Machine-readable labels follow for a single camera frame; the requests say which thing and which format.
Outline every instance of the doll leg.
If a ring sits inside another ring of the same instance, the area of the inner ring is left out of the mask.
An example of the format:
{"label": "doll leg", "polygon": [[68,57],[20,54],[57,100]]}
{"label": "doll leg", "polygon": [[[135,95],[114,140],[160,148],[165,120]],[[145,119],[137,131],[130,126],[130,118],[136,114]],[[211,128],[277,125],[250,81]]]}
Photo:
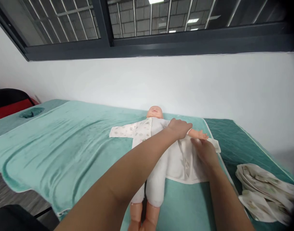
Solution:
{"label": "doll leg", "polygon": [[143,184],[130,202],[131,223],[128,231],[138,231],[141,224],[141,212],[143,210],[143,199],[145,195],[145,184]]}
{"label": "doll leg", "polygon": [[145,231],[156,230],[160,206],[164,200],[167,164],[168,151],[165,151],[147,179],[146,196],[148,203],[146,220],[143,223]]}

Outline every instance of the white cloth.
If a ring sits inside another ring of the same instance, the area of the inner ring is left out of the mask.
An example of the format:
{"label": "white cloth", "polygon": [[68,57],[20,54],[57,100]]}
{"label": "white cloth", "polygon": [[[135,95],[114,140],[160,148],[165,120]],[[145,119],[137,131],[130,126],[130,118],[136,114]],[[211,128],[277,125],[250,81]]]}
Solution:
{"label": "white cloth", "polygon": [[239,200],[255,220],[288,225],[294,211],[294,185],[254,164],[238,165],[236,176],[243,188]]}
{"label": "white cloth", "polygon": [[[168,126],[170,121],[150,117],[143,121],[112,127],[109,137],[133,138],[132,148]],[[209,138],[220,152],[218,141]],[[164,199],[165,177],[184,184],[195,184],[208,181],[202,163],[198,160],[190,137],[173,143],[162,155],[147,179],[146,195],[150,204],[160,207]],[[144,198],[144,185],[132,199],[140,203]]]}

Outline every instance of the massage table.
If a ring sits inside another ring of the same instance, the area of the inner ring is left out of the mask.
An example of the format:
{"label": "massage table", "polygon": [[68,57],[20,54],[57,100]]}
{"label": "massage table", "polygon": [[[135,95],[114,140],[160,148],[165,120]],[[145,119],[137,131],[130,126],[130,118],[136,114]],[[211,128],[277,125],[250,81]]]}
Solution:
{"label": "massage table", "polygon": [[[113,126],[145,118],[146,112],[79,101],[51,100],[0,119],[0,172],[15,192],[35,190],[60,220],[118,159],[131,150],[131,139],[109,138]],[[220,164],[237,194],[242,186],[236,166],[252,163],[294,184],[285,170],[234,121],[164,114],[193,123],[219,141]],[[255,221],[256,230],[284,230],[279,223]],[[127,209],[121,230],[130,222]],[[209,182],[165,181],[158,230],[216,230]]]}

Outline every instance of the window glass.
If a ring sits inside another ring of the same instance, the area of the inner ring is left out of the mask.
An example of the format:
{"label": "window glass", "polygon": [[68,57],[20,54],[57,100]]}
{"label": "window glass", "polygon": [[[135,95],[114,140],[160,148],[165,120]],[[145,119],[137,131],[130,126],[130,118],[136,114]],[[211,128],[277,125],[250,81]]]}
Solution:
{"label": "window glass", "polygon": [[100,38],[91,0],[0,0],[27,46]]}
{"label": "window glass", "polygon": [[108,6],[115,38],[218,29],[285,17],[279,2],[271,0],[108,0]]}

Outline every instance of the red chair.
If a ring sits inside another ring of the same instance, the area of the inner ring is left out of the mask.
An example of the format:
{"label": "red chair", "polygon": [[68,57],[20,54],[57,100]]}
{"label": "red chair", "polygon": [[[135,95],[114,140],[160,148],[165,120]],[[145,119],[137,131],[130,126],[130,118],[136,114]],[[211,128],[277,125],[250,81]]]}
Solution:
{"label": "red chair", "polygon": [[0,119],[39,104],[26,92],[17,89],[0,89]]}

